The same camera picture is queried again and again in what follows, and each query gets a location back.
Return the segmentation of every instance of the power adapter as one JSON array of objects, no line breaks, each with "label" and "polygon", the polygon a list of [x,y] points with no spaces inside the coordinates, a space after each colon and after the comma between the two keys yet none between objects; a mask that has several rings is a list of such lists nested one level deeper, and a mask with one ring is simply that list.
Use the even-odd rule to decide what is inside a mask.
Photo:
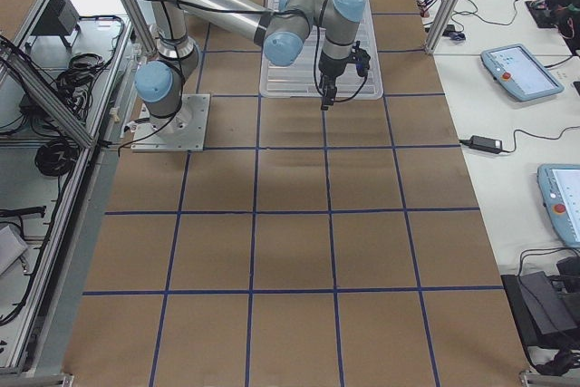
[{"label": "power adapter", "polygon": [[485,151],[486,153],[499,154],[503,151],[501,140],[494,140],[485,136],[473,135],[468,140],[459,140],[459,143],[473,150]]}]

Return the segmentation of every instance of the black cable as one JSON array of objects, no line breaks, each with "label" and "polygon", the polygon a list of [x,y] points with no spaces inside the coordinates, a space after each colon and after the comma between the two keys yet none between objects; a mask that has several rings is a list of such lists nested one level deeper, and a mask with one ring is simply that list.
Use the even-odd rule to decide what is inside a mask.
[{"label": "black cable", "polygon": [[[118,40],[124,32],[125,23],[117,15],[92,15],[92,16],[81,16],[81,20],[113,20],[121,25],[119,33],[112,39],[112,54],[111,58],[107,62],[103,62],[102,58],[94,53],[84,53],[82,55],[75,56],[71,59],[69,64],[69,70],[63,72],[57,79],[52,79],[48,82],[43,74],[48,73],[42,69],[37,63],[35,63],[32,58],[23,52],[19,47],[14,45],[9,39],[0,35],[0,44],[4,47],[10,49],[12,55],[18,56],[23,62],[27,63],[31,68],[33,73],[38,77],[38,79],[49,88],[55,98],[63,102],[72,114],[80,121],[86,121],[88,118],[89,110],[92,107],[92,90],[96,83],[96,80],[100,77],[102,72],[112,63],[116,51],[118,49],[118,44],[113,44]],[[86,68],[79,68],[79,64],[75,64],[76,61],[82,58],[94,58],[97,60],[95,65],[89,65]],[[0,58],[0,62],[10,70],[15,79],[19,82],[24,90],[24,94],[31,100],[31,93],[22,75],[11,65],[6,59]],[[85,86],[85,88],[78,93],[74,93],[74,90],[78,86]]]},{"label": "black cable", "polygon": [[519,253],[519,267],[517,275],[521,276],[524,270],[524,263],[528,257],[548,256],[562,251],[571,251],[576,257],[580,257],[580,249],[572,247],[551,247],[551,248],[529,248]]},{"label": "black cable", "polygon": [[421,12],[425,14],[429,11],[439,0],[417,0],[417,6],[420,8]]},{"label": "black cable", "polygon": [[44,144],[36,152],[34,165],[45,176],[60,177],[71,171],[79,158],[79,150],[61,137]]},{"label": "black cable", "polygon": [[121,150],[122,149],[126,149],[127,147],[129,147],[131,144],[134,144],[136,142],[141,142],[142,140],[146,140],[148,138],[150,138],[153,135],[156,135],[157,133],[159,133],[160,131],[162,131],[163,129],[165,129],[167,126],[169,126],[169,124],[175,119],[175,116],[178,113],[175,112],[173,115],[171,115],[171,117],[168,119],[168,121],[163,124],[161,127],[159,127],[156,131],[153,131],[152,133],[150,133],[147,136],[144,136],[143,138],[139,138],[138,140],[130,140],[128,142],[124,142],[122,143],[118,148],[117,148],[117,156],[121,157]]},{"label": "black cable", "polygon": [[565,58],[563,61],[560,61],[559,63],[551,63],[549,65],[544,65],[544,68],[554,68],[554,67],[557,67],[558,65],[562,65],[563,63],[567,63],[572,58],[574,58],[574,55],[573,54],[571,54],[570,56],[568,56],[567,58]]},{"label": "black cable", "polygon": [[350,100],[354,99],[354,97],[356,97],[357,95],[359,95],[359,92],[361,91],[361,89],[363,88],[363,86],[366,84],[367,79],[369,78],[368,74],[366,76],[364,76],[364,80],[361,83],[361,86],[359,86],[359,89],[356,90],[356,92],[351,95],[350,97],[347,97],[346,99],[342,99],[342,100],[334,100],[335,103],[346,103],[349,102]]},{"label": "black cable", "polygon": [[564,135],[564,133],[566,133],[567,131],[572,131],[572,130],[577,130],[580,129],[580,126],[570,126],[570,127],[566,127],[565,129],[563,129],[562,131],[560,131],[560,133],[558,134],[558,136],[555,137],[549,137],[549,136],[541,136],[541,135],[536,135],[535,133],[530,133],[529,131],[524,131],[522,129],[515,129],[513,132],[513,141],[514,141],[514,149],[513,150],[502,150],[502,152],[504,153],[513,153],[517,150],[517,141],[516,141],[516,133],[523,133],[527,136],[531,136],[532,138],[538,138],[539,140],[559,140],[562,138],[562,136]]},{"label": "black cable", "polygon": [[144,124],[146,122],[149,122],[150,118],[146,117],[146,118],[138,118],[137,120],[133,120],[128,122],[127,124],[125,124],[125,127],[123,127],[123,132],[127,132],[131,130],[131,127],[129,126],[132,122],[134,122],[135,124]]},{"label": "black cable", "polygon": [[314,63],[313,63],[313,77],[314,77],[314,86],[318,93],[322,96],[323,92],[318,86],[318,78],[316,77],[316,65],[318,64],[318,49],[320,48],[320,26],[316,25],[316,47],[314,48]]},{"label": "black cable", "polygon": [[[169,0],[144,0],[144,1],[147,1],[147,2],[168,2]],[[178,0],[176,2],[176,4],[177,4],[177,6],[179,6],[179,5],[190,6],[192,8],[196,8],[196,9],[199,9],[201,11],[206,11],[209,13],[262,15],[263,13],[266,12],[266,11],[252,11],[252,10],[247,10],[247,9],[217,9],[217,8],[211,8],[209,6],[204,6],[204,5],[200,5],[200,4],[186,2],[183,0]],[[286,11],[274,11],[274,12],[272,12],[272,14],[275,16],[300,15],[305,19],[305,21],[310,26],[310,20],[308,20],[308,17],[306,16],[305,12],[302,11],[301,9],[288,9]]]},{"label": "black cable", "polygon": [[475,4],[475,2],[473,2],[472,0],[466,0],[466,1],[470,2],[470,3],[473,5],[473,7],[475,8],[475,11],[454,11],[454,12],[453,12],[453,14],[451,14],[451,19],[453,20],[453,22],[454,22],[454,23],[457,23],[457,24],[460,24],[461,26],[464,26],[464,24],[462,24],[462,23],[460,23],[460,22],[457,22],[457,21],[454,19],[455,15],[462,15],[462,16],[470,16],[470,15],[472,15],[472,16],[475,16],[475,17],[477,17],[477,18],[478,18],[479,20],[481,20],[483,23],[487,23],[487,24],[494,24],[494,25],[498,25],[498,26],[510,26],[510,25],[512,25],[512,24],[514,23],[514,21],[516,20],[516,17],[517,17],[517,8],[516,8],[516,3],[517,3],[519,0],[514,0],[514,1],[512,2],[512,6],[513,6],[513,8],[514,8],[514,16],[513,16],[513,17],[511,18],[511,20],[509,20],[509,22],[507,22],[507,23],[494,22],[494,21],[487,20],[487,19],[483,18],[481,15],[479,15],[479,14],[478,14],[478,12],[479,12],[479,8],[478,8],[478,6]]},{"label": "black cable", "polygon": [[42,132],[38,131],[38,130],[35,128],[35,126],[34,126],[34,122],[35,122],[35,121],[44,121],[44,122],[46,122],[46,123],[48,123],[49,121],[47,121],[47,120],[44,120],[44,119],[40,119],[40,118],[36,118],[36,117],[33,117],[33,118],[30,120],[30,128],[31,128],[31,130],[32,130],[32,131],[33,131],[33,132],[34,132],[36,135],[38,135],[38,136],[42,136],[43,138],[50,138],[50,139],[55,139],[55,138],[58,138],[59,136],[61,136],[61,133],[58,131],[58,129],[56,129],[56,128],[55,128],[54,126],[52,126],[52,125],[51,125],[51,126],[48,126],[48,125],[47,125],[47,126],[43,126],[43,125],[40,125],[40,124],[39,124],[39,126],[38,126],[38,127],[40,127],[41,129],[44,129],[44,130],[46,130],[46,131],[54,131],[54,132],[56,132],[56,135],[47,135],[46,133],[42,133]]},{"label": "black cable", "polygon": [[51,215],[49,225],[48,225],[48,228],[46,230],[46,234],[44,235],[43,243],[38,248],[38,257],[36,258],[36,262],[34,263],[34,268],[33,268],[32,272],[29,275],[27,275],[28,276],[28,284],[26,285],[26,289],[24,290],[23,297],[20,300],[20,302],[14,304],[14,308],[12,309],[12,311],[10,313],[8,313],[6,315],[0,315],[0,326],[5,326],[5,325],[10,324],[16,317],[18,317],[18,315],[20,314],[22,309],[26,306],[26,303],[28,301],[28,296],[30,295],[32,288],[33,288],[34,279],[36,278],[36,275],[38,274],[38,270],[40,269],[40,265],[42,263],[41,259],[43,258],[44,250],[46,249],[48,242],[50,241],[51,235],[53,233],[54,225],[56,222],[56,213],[58,212],[58,209],[59,209],[61,203],[63,202],[64,191],[66,190],[69,182],[71,181],[72,176],[73,176],[73,171],[70,171],[64,184],[61,187],[59,187],[59,189],[58,189],[57,198],[54,202],[53,213]]},{"label": "black cable", "polygon": [[20,121],[20,124],[18,124],[18,126],[14,127],[13,129],[11,129],[9,131],[0,131],[0,136],[14,135],[15,133],[17,133],[18,131],[20,131],[23,128],[23,126],[26,124],[27,120],[28,120],[28,117],[26,117],[25,115],[21,115],[16,120],[9,122],[8,124],[0,127],[0,129],[5,129],[6,127],[11,126],[12,124],[15,124],[16,122]]}]

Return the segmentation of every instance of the robotic arm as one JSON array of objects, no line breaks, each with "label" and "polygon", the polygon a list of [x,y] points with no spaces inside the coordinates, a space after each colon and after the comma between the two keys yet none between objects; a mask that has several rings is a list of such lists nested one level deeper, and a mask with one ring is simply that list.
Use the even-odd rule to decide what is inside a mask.
[{"label": "robotic arm", "polygon": [[321,81],[317,83],[323,110],[334,103],[335,80],[348,63],[357,64],[361,77],[369,69],[368,54],[358,44],[353,47],[366,0],[280,0],[280,11],[249,0],[151,1],[159,28],[160,61],[138,70],[136,87],[152,118],[159,122],[176,118],[174,126],[164,129],[166,134],[188,122],[188,115],[179,113],[179,86],[175,82],[187,80],[199,58],[197,45],[188,36],[183,10],[262,46],[266,58],[280,66],[294,62],[313,25],[323,27],[325,39],[318,64]]}]

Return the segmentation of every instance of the electrical wiring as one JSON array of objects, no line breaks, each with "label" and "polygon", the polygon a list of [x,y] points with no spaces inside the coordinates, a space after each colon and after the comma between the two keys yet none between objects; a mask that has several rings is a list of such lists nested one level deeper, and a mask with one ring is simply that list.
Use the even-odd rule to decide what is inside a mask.
[{"label": "electrical wiring", "polygon": [[11,129],[9,131],[0,131],[0,136],[14,135],[15,133],[17,133],[18,131],[20,131],[24,127],[27,120],[28,120],[28,118],[26,116],[21,115],[17,119],[15,119],[14,121],[9,122],[8,124],[5,124],[4,126],[0,127],[0,129],[5,129],[6,127],[12,126],[13,124],[16,124],[17,122],[20,121],[20,124],[18,124],[18,126],[14,127],[13,129]]},{"label": "electrical wiring", "polygon": [[580,126],[569,126],[569,127],[566,127],[565,129],[562,129],[560,131],[560,133],[557,136],[555,136],[555,137],[542,136],[542,135],[537,135],[535,133],[530,133],[529,131],[524,131],[522,129],[515,129],[514,132],[513,132],[513,134],[512,134],[513,141],[514,141],[514,148],[513,148],[513,150],[502,150],[502,152],[509,154],[509,153],[513,153],[513,152],[515,152],[517,150],[517,141],[516,141],[516,134],[517,133],[523,133],[524,135],[530,136],[532,138],[537,138],[539,140],[559,140],[559,139],[562,138],[562,136],[564,136],[564,133],[566,133],[567,131],[574,131],[574,130],[578,130],[578,129],[580,129]]},{"label": "electrical wiring", "polygon": [[[168,0],[144,0],[147,2],[168,2]],[[217,8],[211,8],[209,6],[204,6],[204,5],[200,5],[200,4],[194,4],[191,2],[186,2],[183,0],[177,0],[176,1],[177,6],[180,5],[185,5],[185,6],[190,6],[192,8],[196,8],[199,9],[201,11],[206,11],[209,13],[220,13],[220,14],[250,14],[250,15],[262,15],[265,11],[252,11],[252,10],[247,10],[247,9],[217,9]],[[310,24],[310,21],[308,20],[308,17],[306,16],[305,12],[300,10],[300,9],[288,9],[286,11],[274,11],[272,13],[272,15],[274,16],[286,16],[286,15],[300,15],[302,16],[305,21],[307,23]]]},{"label": "electrical wiring", "polygon": [[519,255],[519,267],[517,270],[517,282],[524,288],[538,303],[539,307],[542,309],[546,315],[547,321],[556,330],[556,333],[565,339],[564,342],[560,342],[560,349],[554,359],[551,362],[545,364],[536,364],[532,361],[531,355],[526,346],[524,346],[524,354],[530,365],[536,369],[541,374],[548,375],[563,375],[570,369],[580,367],[580,353],[573,353],[572,350],[580,349],[579,342],[565,331],[557,328],[556,323],[550,316],[548,310],[544,307],[540,299],[536,294],[534,294],[526,284],[521,280],[524,263],[528,257],[532,256],[548,256],[560,252],[572,252],[576,257],[580,258],[580,251],[576,248],[571,247],[553,247],[553,248],[531,248],[522,251]]},{"label": "electrical wiring", "polygon": [[34,165],[45,176],[60,177],[73,170],[79,150],[62,136],[44,144],[36,152]]},{"label": "electrical wiring", "polygon": [[159,127],[157,130],[153,131],[152,133],[150,133],[147,136],[144,136],[143,138],[139,138],[138,140],[130,140],[127,142],[122,143],[118,148],[117,148],[117,156],[121,157],[121,150],[122,149],[126,149],[127,147],[129,147],[130,145],[136,143],[136,142],[142,142],[144,140],[149,139],[150,137],[152,137],[153,135],[156,135],[157,133],[159,133],[160,131],[162,131],[163,129],[165,129],[167,126],[169,126],[171,124],[171,122],[173,120],[175,120],[177,113],[175,112],[173,115],[171,115],[171,117],[169,117],[168,121],[163,124],[161,127]]},{"label": "electrical wiring", "polygon": [[[46,124],[46,125],[42,125],[42,124],[40,123],[41,121],[43,121],[43,122],[46,122],[47,124]],[[38,129],[43,129],[43,130],[46,130],[46,131],[56,131],[56,135],[47,135],[46,133],[42,133],[42,132],[38,131],[38,130],[37,130],[37,128],[38,128]],[[32,131],[33,131],[33,132],[34,132],[36,135],[38,135],[38,136],[40,136],[40,137],[43,137],[43,138],[50,138],[50,139],[54,139],[54,138],[58,138],[58,137],[59,137],[59,132],[58,132],[58,130],[57,130],[57,129],[56,129],[54,126],[53,126],[53,125],[51,125],[51,124],[50,124],[50,122],[49,122],[47,119],[44,119],[44,118],[42,118],[42,119],[41,119],[41,118],[33,117],[33,118],[30,120],[30,129],[31,129],[31,130],[32,130]]]},{"label": "electrical wiring", "polygon": [[63,202],[63,195],[64,192],[66,191],[69,182],[72,179],[72,175],[73,171],[70,171],[62,186],[60,186],[60,177],[59,177],[59,189],[57,193],[57,198],[54,202],[53,213],[51,214],[51,218],[49,220],[48,228],[46,230],[46,234],[44,235],[43,242],[38,247],[38,257],[36,258],[36,262],[34,263],[33,270],[26,275],[28,278],[28,283],[26,285],[26,289],[24,290],[23,297],[20,300],[20,302],[14,303],[14,308],[10,311],[10,313],[0,315],[0,326],[5,326],[13,322],[13,320],[18,317],[18,315],[22,312],[23,308],[26,306],[28,297],[30,296],[30,293],[32,292],[33,289],[34,279],[36,278],[40,266],[42,264],[41,260],[43,258],[44,250],[48,246],[48,243],[50,242],[53,233],[54,225],[56,222],[56,214],[60,208],[61,203]]},{"label": "electrical wiring", "polygon": [[364,79],[362,79],[362,83],[359,85],[358,89],[354,92],[353,95],[351,95],[350,97],[347,97],[345,99],[341,99],[338,100],[336,99],[334,102],[335,103],[346,103],[349,102],[350,100],[353,100],[357,95],[359,95],[359,92],[361,92],[361,90],[363,89],[364,85],[366,84],[366,81],[369,79],[369,76],[364,76]]},{"label": "electrical wiring", "polygon": [[420,8],[421,16],[426,13],[440,0],[417,0],[417,6]]},{"label": "electrical wiring", "polygon": [[563,63],[567,63],[568,61],[570,61],[572,58],[574,58],[574,55],[571,54],[570,56],[568,56],[567,58],[565,58],[563,61],[560,61],[559,63],[551,63],[549,65],[544,65],[544,68],[554,68],[557,67],[558,65],[562,65]]},{"label": "electrical wiring", "polygon": [[463,32],[463,30],[465,30],[465,25],[464,25],[463,23],[460,23],[460,22],[458,22],[458,21],[455,19],[455,16],[456,16],[456,15],[460,15],[460,16],[464,16],[464,17],[466,17],[466,16],[474,16],[474,17],[477,17],[479,20],[481,20],[483,23],[487,23],[487,24],[494,24],[494,25],[497,25],[497,26],[510,26],[510,25],[512,25],[512,24],[514,23],[514,21],[516,21],[516,17],[517,17],[517,8],[516,8],[516,3],[517,3],[519,0],[514,0],[514,1],[512,2],[512,6],[513,6],[513,8],[514,8],[514,15],[513,15],[513,16],[512,16],[512,18],[511,18],[511,19],[510,19],[508,22],[506,22],[506,23],[502,23],[502,22],[494,22],[494,21],[492,21],[492,20],[488,20],[488,19],[485,19],[485,18],[483,18],[481,15],[479,15],[479,14],[478,14],[478,12],[479,12],[479,8],[478,8],[478,6],[476,5],[476,3],[475,3],[475,2],[473,2],[472,0],[465,0],[465,1],[469,2],[470,4],[472,4],[472,5],[473,5],[473,7],[475,8],[475,11],[454,11],[454,12],[451,14],[451,20],[453,21],[453,23],[456,23],[456,24],[459,24],[459,25],[461,25],[461,26],[462,26],[461,32]]},{"label": "electrical wiring", "polygon": [[[81,16],[80,20],[110,20],[119,23],[120,31],[111,39],[111,57],[105,62],[98,54],[83,53],[74,56],[68,65],[68,69],[57,78],[51,78],[46,70],[35,63],[32,58],[9,39],[0,35],[0,44],[8,48],[12,56],[18,56],[24,61],[31,71],[50,89],[53,96],[61,101],[79,121],[86,122],[92,107],[92,91],[101,74],[111,65],[118,49],[118,41],[125,30],[124,21],[117,15],[91,15]],[[4,65],[19,82],[24,94],[31,100],[31,93],[22,75],[4,58],[0,58]]]}]

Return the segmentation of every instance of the power cord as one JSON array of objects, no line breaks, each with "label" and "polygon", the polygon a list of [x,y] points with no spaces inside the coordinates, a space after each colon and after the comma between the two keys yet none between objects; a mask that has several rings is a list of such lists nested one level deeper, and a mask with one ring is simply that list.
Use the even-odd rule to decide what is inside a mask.
[{"label": "power cord", "polygon": [[22,114],[21,116],[19,116],[14,121],[9,122],[8,124],[5,124],[4,126],[0,126],[0,130],[1,130],[1,129],[5,129],[6,127],[10,127],[13,124],[16,124],[17,122],[20,121],[20,124],[18,124],[18,126],[10,129],[9,131],[0,131],[0,136],[12,136],[15,133],[18,133],[19,131],[22,130],[22,128],[26,124],[27,120],[28,120],[28,117],[26,117],[24,114]]},{"label": "power cord", "polygon": [[60,137],[38,149],[34,165],[45,176],[60,177],[74,168],[78,158],[79,149],[65,137]]},{"label": "power cord", "polygon": [[487,24],[494,24],[497,26],[510,26],[514,23],[514,21],[516,21],[516,17],[517,17],[517,8],[516,8],[516,3],[520,0],[514,0],[512,2],[512,6],[514,8],[514,15],[511,17],[511,20],[509,20],[506,23],[502,23],[502,22],[494,22],[492,20],[488,20],[486,18],[483,18],[481,15],[478,14],[479,12],[479,8],[476,5],[475,2],[473,2],[472,0],[465,0],[467,2],[469,2],[470,4],[473,5],[473,7],[475,8],[474,11],[454,11],[453,14],[451,14],[451,21],[453,21],[453,23],[458,24],[461,26],[461,32],[463,32],[465,30],[465,25],[459,21],[457,21],[457,19],[455,19],[455,16],[460,15],[460,16],[475,16],[477,17],[479,20],[481,20],[483,23],[487,23]]},{"label": "power cord", "polygon": [[580,126],[566,127],[565,129],[562,129],[560,131],[560,133],[555,137],[542,136],[542,135],[537,135],[535,133],[530,133],[529,131],[524,131],[522,129],[515,129],[513,131],[513,134],[512,134],[513,142],[514,142],[513,150],[505,150],[502,146],[501,140],[487,138],[485,136],[472,135],[471,138],[469,138],[468,140],[459,140],[459,143],[461,145],[465,145],[473,150],[485,151],[487,153],[493,153],[493,154],[499,154],[499,153],[509,154],[509,153],[514,153],[517,150],[517,140],[516,140],[517,133],[522,133],[524,135],[531,136],[532,138],[537,138],[539,140],[560,140],[562,138],[562,136],[564,136],[564,133],[566,133],[567,131],[573,131],[573,130],[578,130],[578,129],[580,129]]},{"label": "power cord", "polygon": [[543,364],[535,364],[532,361],[532,358],[529,354],[529,351],[526,346],[524,346],[524,354],[530,365],[538,371],[538,373],[543,375],[551,375],[551,376],[562,376],[570,369],[580,368],[580,353],[575,353],[573,349],[580,349],[578,341],[572,337],[570,334],[560,330],[556,327],[556,323],[550,316],[548,310],[544,307],[541,303],[540,299],[534,294],[526,284],[521,280],[521,276],[523,273],[524,262],[526,258],[530,256],[547,256],[552,255],[555,253],[559,253],[562,251],[571,251],[576,257],[580,258],[579,251],[576,248],[571,247],[553,247],[553,248],[531,248],[522,251],[519,255],[519,268],[517,271],[517,281],[520,286],[522,286],[526,291],[536,300],[544,314],[546,315],[546,319],[551,324],[551,326],[556,330],[556,333],[562,336],[565,339],[565,343],[560,345],[560,349],[554,356],[554,358],[547,363]]},{"label": "power cord", "polygon": [[26,285],[26,289],[24,290],[24,294],[23,294],[21,300],[18,303],[13,304],[14,308],[10,311],[10,313],[0,315],[0,326],[5,326],[5,325],[8,325],[11,322],[13,322],[13,320],[18,317],[18,315],[22,312],[23,308],[27,304],[28,297],[30,296],[30,293],[32,292],[34,279],[36,278],[36,275],[38,274],[38,271],[39,271],[41,264],[42,264],[41,260],[44,256],[44,250],[48,246],[48,243],[50,242],[52,234],[53,234],[53,229],[54,229],[54,225],[56,222],[56,214],[60,208],[61,203],[63,202],[64,192],[66,191],[66,188],[67,188],[69,182],[71,181],[72,176],[73,176],[73,172],[70,171],[68,173],[68,175],[66,176],[66,180],[64,181],[64,183],[62,185],[61,185],[61,178],[60,177],[58,178],[58,194],[57,194],[57,198],[54,202],[53,213],[51,214],[51,218],[49,220],[49,225],[48,225],[48,228],[46,230],[46,234],[44,235],[44,238],[43,238],[43,243],[38,247],[38,257],[36,258],[36,262],[34,263],[34,267],[33,267],[32,271],[26,275],[28,277],[28,284]]},{"label": "power cord", "polygon": [[572,58],[574,58],[574,55],[573,54],[571,54],[570,56],[568,56],[567,58],[565,58],[563,61],[560,61],[559,63],[551,63],[549,65],[544,65],[544,68],[549,69],[549,68],[557,67],[558,65],[562,65],[563,63],[567,63]]}]

